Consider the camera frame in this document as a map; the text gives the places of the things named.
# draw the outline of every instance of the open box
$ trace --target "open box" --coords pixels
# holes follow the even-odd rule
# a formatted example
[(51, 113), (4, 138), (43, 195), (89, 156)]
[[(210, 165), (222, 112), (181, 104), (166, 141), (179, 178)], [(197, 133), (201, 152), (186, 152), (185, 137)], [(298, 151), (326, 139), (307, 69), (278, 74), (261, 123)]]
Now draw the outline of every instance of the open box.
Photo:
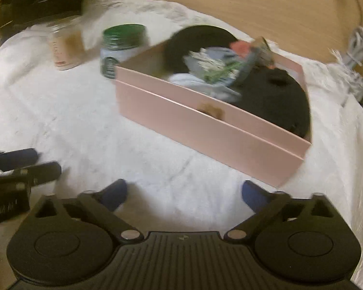
[[(166, 41), (116, 67), (116, 93), (122, 116), (200, 153), (278, 187), (304, 160), (310, 132), (298, 137), (264, 119), (168, 81)], [(278, 54), (285, 69), (307, 92), (302, 67)], [(199, 110), (220, 110), (221, 120)]]

